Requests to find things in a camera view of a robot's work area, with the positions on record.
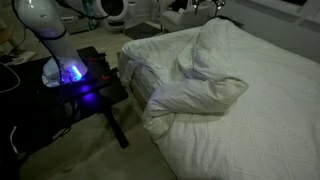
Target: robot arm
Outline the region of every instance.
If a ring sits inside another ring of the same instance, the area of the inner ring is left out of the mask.
[[[55,87],[80,81],[88,69],[75,50],[54,4],[50,0],[20,0],[16,13],[52,55],[43,67],[44,84]]]

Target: small table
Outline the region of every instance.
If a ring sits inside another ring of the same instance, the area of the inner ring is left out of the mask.
[[[110,67],[104,56],[93,58],[99,54],[94,47],[80,49],[78,53],[88,73],[80,82],[56,88],[46,87],[41,80],[43,65],[49,57],[11,66],[20,78],[20,85],[0,94],[4,106],[1,131],[4,127],[8,127],[6,132],[17,127],[12,138],[19,150],[33,153],[52,143],[59,131],[96,113],[103,113],[108,119],[122,148],[129,145],[112,114],[112,105],[128,98],[128,93],[116,73],[102,78],[110,72]]]

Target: furniture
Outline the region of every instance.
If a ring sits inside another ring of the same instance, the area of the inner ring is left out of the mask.
[[[49,58],[10,66],[19,76],[20,85],[0,94],[1,102],[6,104],[1,114],[1,124],[5,126],[1,128],[12,133],[16,127],[11,142],[19,153],[36,152],[52,143],[54,136],[69,131],[72,124],[96,113],[103,113],[108,119],[122,148],[129,145],[112,114],[112,105],[128,97],[116,69],[110,70],[105,55],[98,54],[94,47],[78,52],[88,73],[80,82],[56,88],[46,87],[41,80],[43,65]],[[5,140],[4,144],[10,144],[9,139]],[[11,145],[2,148],[13,151]]]
[[[170,32],[202,26],[210,18],[208,6],[200,5],[197,14],[195,14],[191,0],[188,1],[187,9],[182,12],[168,9],[170,3],[172,3],[171,0],[160,1],[160,24]]]
[[[187,58],[179,58],[205,28],[205,47],[228,57],[228,70],[249,84],[223,115],[174,113],[159,106],[168,114],[152,118],[146,114],[152,104],[146,106],[144,126],[173,172],[181,179],[319,179],[320,65],[228,21],[207,24],[131,41],[119,60],[122,81],[145,105],[158,98],[152,94],[160,87],[184,80],[175,69]]]

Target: white duvet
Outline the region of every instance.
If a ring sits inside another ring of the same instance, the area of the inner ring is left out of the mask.
[[[138,60],[167,71],[143,118],[175,174],[320,179],[320,65],[228,21],[192,33],[171,63]]]

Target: black cable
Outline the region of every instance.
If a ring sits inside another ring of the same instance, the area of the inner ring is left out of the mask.
[[[22,41],[18,45],[16,45],[15,47],[12,48],[12,50],[9,52],[9,55],[13,51],[17,50],[21,46],[22,43],[24,43],[24,41],[26,40],[26,37],[27,37],[26,27],[23,25],[23,38],[22,38]]]
[[[16,10],[16,7],[15,7],[14,3],[15,3],[14,0],[11,0],[12,11],[13,11],[14,14],[17,16],[17,18],[19,19],[19,21],[22,22],[21,19],[20,19],[20,17],[19,17],[19,15],[18,15],[18,12],[17,12],[17,10]]]
[[[89,16],[75,8],[73,8],[72,6],[70,6],[68,3],[66,3],[64,0],[56,0],[56,2],[62,6],[62,7],[65,7],[65,8],[69,8],[69,9],[72,9],[73,11],[77,12],[78,14],[81,14],[83,16],[85,16],[86,18],[89,18],[89,19],[96,19],[96,20],[102,20],[102,19],[106,19],[108,18],[110,15],[108,14],[107,16],[103,16],[103,17],[95,17],[95,16]]]
[[[71,125],[75,121],[75,117],[78,114],[79,106],[77,106],[75,108],[75,101],[74,100],[71,101],[70,104],[71,104],[72,110],[71,110],[71,115],[70,115],[70,119],[69,119],[69,124],[67,124],[67,128],[65,128],[56,138],[54,138],[52,140],[52,142],[56,141],[60,137],[63,137],[64,135],[68,134],[71,131]]]

